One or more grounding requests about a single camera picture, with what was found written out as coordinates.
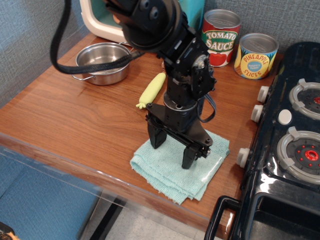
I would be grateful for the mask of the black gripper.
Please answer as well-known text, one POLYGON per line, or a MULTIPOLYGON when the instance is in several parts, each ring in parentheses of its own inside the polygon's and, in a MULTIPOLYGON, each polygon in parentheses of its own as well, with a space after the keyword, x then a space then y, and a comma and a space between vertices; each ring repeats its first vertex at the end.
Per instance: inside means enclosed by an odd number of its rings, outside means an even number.
POLYGON ((183 152, 182 168, 189 169, 200 157, 210 154, 212 138, 204 130, 200 115, 204 99, 189 105, 172 106, 149 103, 146 105, 148 114, 147 131, 150 144, 154 149, 160 147, 167 135, 186 146, 183 152))

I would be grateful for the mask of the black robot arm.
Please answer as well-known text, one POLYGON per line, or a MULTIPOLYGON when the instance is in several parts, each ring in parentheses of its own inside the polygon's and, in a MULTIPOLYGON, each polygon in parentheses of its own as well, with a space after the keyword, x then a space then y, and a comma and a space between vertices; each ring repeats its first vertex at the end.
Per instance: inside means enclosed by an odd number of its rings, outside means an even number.
POLYGON ((163 59, 167 89, 162 105, 146 106, 149 140, 153 148, 167 136, 184 144, 182 167, 189 169, 208 156, 213 144, 201 118, 204 102, 216 105, 210 96, 216 79, 207 46, 176 0, 108 0, 106 8, 133 48, 163 59))

